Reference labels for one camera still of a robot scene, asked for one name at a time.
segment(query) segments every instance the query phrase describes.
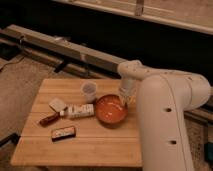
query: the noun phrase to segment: floor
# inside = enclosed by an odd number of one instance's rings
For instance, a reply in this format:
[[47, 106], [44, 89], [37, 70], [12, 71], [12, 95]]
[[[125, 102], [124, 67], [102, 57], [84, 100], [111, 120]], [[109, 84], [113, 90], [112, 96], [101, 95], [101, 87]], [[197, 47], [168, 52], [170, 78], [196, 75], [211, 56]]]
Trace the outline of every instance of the floor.
[[[17, 56], [13, 61], [22, 58]], [[0, 67], [7, 61], [0, 59]], [[27, 119], [31, 105], [39, 86], [44, 78], [76, 78], [77, 76], [65, 72], [54, 73], [54, 68], [25, 57], [20, 63], [8, 65], [0, 73], [0, 139], [6, 135], [21, 133]], [[203, 144], [205, 127], [190, 119], [186, 119], [190, 145], [196, 171], [210, 171], [208, 164], [203, 160]], [[15, 150], [13, 144], [8, 143], [0, 148], [0, 171], [39, 171], [37, 167], [14, 167], [10, 159]], [[48, 167], [51, 171], [107, 171], [115, 168], [68, 168]], [[141, 170], [138, 168], [116, 168], [117, 171]]]

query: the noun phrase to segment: dark wall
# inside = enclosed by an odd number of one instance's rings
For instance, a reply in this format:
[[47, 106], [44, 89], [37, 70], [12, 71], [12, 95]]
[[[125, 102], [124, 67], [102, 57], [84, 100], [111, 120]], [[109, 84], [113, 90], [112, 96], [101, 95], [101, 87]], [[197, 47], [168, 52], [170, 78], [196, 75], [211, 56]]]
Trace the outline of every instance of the dark wall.
[[[175, 68], [213, 79], [213, 36], [64, 5], [50, 0], [0, 0], [18, 25], [152, 67]], [[0, 23], [6, 20], [0, 17]]]

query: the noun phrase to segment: table top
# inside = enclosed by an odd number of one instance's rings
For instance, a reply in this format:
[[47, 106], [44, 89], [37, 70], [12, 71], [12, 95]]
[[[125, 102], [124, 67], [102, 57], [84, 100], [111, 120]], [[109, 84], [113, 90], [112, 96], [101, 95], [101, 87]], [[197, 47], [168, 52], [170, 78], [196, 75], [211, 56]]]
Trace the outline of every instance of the table top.
[[[25, 123], [11, 160], [16, 166], [113, 166], [141, 167], [135, 103], [118, 127], [107, 128], [95, 117], [62, 119], [41, 127], [38, 122], [54, 113], [48, 103], [59, 98], [66, 104], [84, 104], [80, 87], [85, 79], [45, 79]], [[91, 79], [98, 85], [97, 97], [118, 94], [120, 80]], [[74, 125], [75, 138], [52, 142], [51, 130]]]

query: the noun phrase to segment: white cup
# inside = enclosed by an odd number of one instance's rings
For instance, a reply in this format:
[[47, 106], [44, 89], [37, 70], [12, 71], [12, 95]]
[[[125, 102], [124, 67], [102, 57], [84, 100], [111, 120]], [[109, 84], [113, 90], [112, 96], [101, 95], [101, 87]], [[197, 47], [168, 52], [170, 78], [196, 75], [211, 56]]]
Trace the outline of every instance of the white cup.
[[84, 94], [86, 103], [93, 103], [96, 100], [97, 84], [95, 82], [84, 82], [81, 86], [81, 91]]

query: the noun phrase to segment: small box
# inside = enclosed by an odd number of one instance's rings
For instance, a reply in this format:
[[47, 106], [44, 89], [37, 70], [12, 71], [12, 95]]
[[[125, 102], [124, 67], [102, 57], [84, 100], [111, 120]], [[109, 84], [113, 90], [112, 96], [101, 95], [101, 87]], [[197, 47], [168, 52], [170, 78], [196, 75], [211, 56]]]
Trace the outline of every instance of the small box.
[[66, 139], [66, 138], [72, 138], [75, 136], [76, 136], [76, 129], [74, 126], [54, 129], [51, 132], [51, 138], [53, 142]]

